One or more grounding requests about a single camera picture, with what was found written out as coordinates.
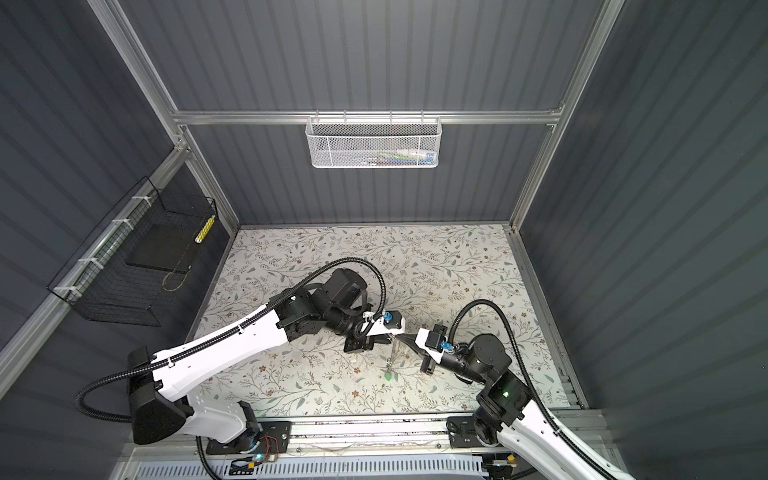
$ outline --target corrugated metal wall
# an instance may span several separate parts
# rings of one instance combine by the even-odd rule
[[[173,146],[85,2],[0,2],[0,342]]]
[[[599,0],[122,2],[181,110],[557,107]]]
[[[559,105],[600,4],[123,8],[181,110],[546,110]],[[192,131],[241,223],[359,223],[507,220],[545,127],[446,127],[435,170],[375,173],[311,168],[298,127]]]
[[[544,125],[443,130],[436,168],[317,169],[300,126],[191,128],[248,223],[508,220]]]
[[[768,461],[768,4],[630,2],[525,221],[638,478]]]
[[[173,145],[86,2],[0,2],[0,71],[4,346],[59,267]],[[169,188],[200,193],[186,168]],[[123,370],[132,349],[183,341],[227,240],[221,225],[208,235],[176,322],[158,329],[65,318],[0,400],[0,477],[108,476],[129,427],[77,413],[74,394]],[[124,385],[93,401],[125,412]]]

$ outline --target floral mat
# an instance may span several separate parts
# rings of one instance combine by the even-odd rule
[[[450,325],[469,301],[487,298],[505,311],[536,389],[550,408],[568,406],[549,348],[509,250],[501,225],[344,227],[241,230],[195,337],[232,323],[326,262],[365,257],[386,280],[388,310],[399,310],[406,332]],[[351,263],[378,305],[378,282]],[[471,310],[456,339],[494,333],[502,323],[488,307]],[[481,386],[467,386],[440,368],[428,376],[404,345],[343,353],[344,338],[330,331],[261,352],[208,379],[199,388],[216,399],[246,400],[258,416],[473,410]],[[519,375],[516,362],[512,369]]]

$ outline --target yellow connector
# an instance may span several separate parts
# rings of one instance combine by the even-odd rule
[[[203,229],[200,230],[200,233],[198,233],[197,237],[195,237],[195,243],[203,243],[203,239],[206,235],[208,235],[208,232],[210,232],[210,228],[214,225],[214,221],[216,221],[216,215],[211,215],[208,221],[205,223]]]

